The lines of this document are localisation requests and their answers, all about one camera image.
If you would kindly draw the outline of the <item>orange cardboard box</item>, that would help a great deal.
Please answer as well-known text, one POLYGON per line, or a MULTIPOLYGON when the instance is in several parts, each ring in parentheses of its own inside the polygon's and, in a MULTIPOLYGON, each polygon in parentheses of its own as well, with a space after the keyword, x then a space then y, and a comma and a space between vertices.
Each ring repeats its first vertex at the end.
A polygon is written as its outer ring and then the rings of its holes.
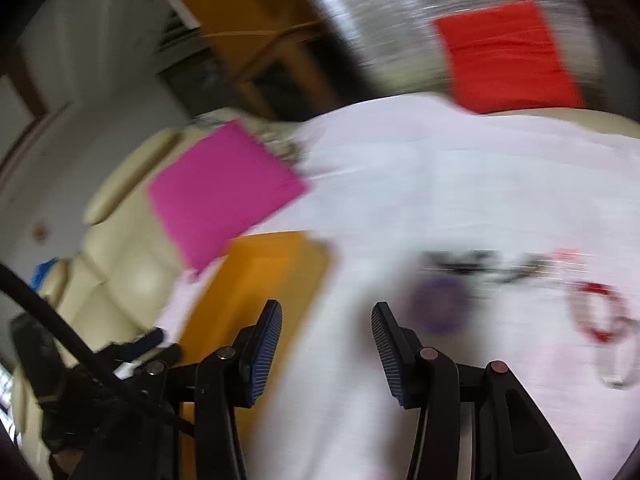
POLYGON ((329 245, 307 232, 238 238, 182 330, 182 362, 193 365, 232 344, 241 328, 258 321, 267 301, 280 302, 282 330, 265 393, 254 408, 235 412, 244 448, 250 447, 256 428, 278 392, 297 333, 310 317, 330 265, 329 245))

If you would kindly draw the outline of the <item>beige leather sofa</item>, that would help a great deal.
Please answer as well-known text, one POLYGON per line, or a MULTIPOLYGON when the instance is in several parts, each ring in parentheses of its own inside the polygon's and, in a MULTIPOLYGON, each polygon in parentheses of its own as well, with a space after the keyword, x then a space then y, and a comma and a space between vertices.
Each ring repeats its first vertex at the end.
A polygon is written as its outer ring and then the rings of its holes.
POLYGON ((55 263, 38 289, 91 349, 157 326, 178 284, 198 292, 200 282, 155 217, 148 187, 165 167, 228 122, 239 122, 282 162, 299 161, 295 122, 272 122, 231 107, 201 114, 183 128, 160 130, 130 152, 88 201, 78 253, 55 263))

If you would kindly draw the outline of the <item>pale pink towel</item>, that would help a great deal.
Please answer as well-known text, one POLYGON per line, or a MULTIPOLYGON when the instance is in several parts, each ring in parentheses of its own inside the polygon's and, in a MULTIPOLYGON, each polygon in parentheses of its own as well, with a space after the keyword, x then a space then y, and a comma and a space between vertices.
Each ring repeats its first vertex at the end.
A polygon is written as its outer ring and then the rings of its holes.
POLYGON ((416 411, 390 393, 380 301, 454 362, 503 360, 585 479, 639 467, 639 126, 596 110, 475 115, 398 96, 297 124, 310 189, 258 226, 330 246, 244 458, 253 479, 393 479, 416 411), (598 344, 591 316, 626 340, 598 344))

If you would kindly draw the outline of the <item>pink cushion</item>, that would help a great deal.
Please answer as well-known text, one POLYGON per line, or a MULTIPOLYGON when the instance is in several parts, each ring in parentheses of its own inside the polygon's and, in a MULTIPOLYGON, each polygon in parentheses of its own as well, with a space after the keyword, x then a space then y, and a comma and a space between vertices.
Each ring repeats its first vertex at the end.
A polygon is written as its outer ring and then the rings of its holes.
POLYGON ((196 142, 149 186, 151 206, 186 266, 202 272, 235 238, 308 190, 235 120, 196 142))

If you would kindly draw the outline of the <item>wooden side table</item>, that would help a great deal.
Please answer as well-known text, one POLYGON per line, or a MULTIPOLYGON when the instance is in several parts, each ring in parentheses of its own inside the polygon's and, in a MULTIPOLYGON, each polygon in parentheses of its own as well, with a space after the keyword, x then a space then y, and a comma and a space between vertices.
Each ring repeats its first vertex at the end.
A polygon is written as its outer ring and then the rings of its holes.
POLYGON ((308 0, 177 0, 252 112, 283 114, 271 90, 282 82, 286 96, 314 116, 341 106, 329 76, 308 49, 328 34, 308 0))

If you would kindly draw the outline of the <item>red cushion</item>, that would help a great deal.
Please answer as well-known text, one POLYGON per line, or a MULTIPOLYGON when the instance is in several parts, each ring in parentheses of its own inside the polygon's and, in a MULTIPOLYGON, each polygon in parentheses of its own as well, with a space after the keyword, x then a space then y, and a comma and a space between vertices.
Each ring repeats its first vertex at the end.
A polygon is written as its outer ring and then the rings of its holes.
POLYGON ((467 110, 586 106, 537 3, 444 16, 434 26, 446 49, 452 96, 467 110))

